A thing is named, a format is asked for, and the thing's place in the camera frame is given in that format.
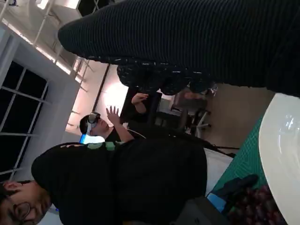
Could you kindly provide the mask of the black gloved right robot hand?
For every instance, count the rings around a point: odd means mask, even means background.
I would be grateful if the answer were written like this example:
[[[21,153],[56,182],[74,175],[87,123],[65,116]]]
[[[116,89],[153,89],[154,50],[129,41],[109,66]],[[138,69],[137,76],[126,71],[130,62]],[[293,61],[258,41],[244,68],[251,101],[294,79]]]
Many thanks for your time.
[[[300,95],[297,0],[126,0],[62,26],[79,57],[114,64],[142,93],[215,83]]]

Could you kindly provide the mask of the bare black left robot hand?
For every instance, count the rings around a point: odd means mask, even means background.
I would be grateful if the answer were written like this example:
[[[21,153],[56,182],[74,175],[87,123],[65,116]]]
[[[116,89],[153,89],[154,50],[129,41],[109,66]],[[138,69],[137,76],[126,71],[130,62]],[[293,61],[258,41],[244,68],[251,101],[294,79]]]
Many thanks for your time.
[[[226,182],[220,189],[212,190],[207,199],[223,215],[227,214],[234,206],[237,196],[251,188],[258,181],[258,175],[251,174],[244,178],[234,178]]]

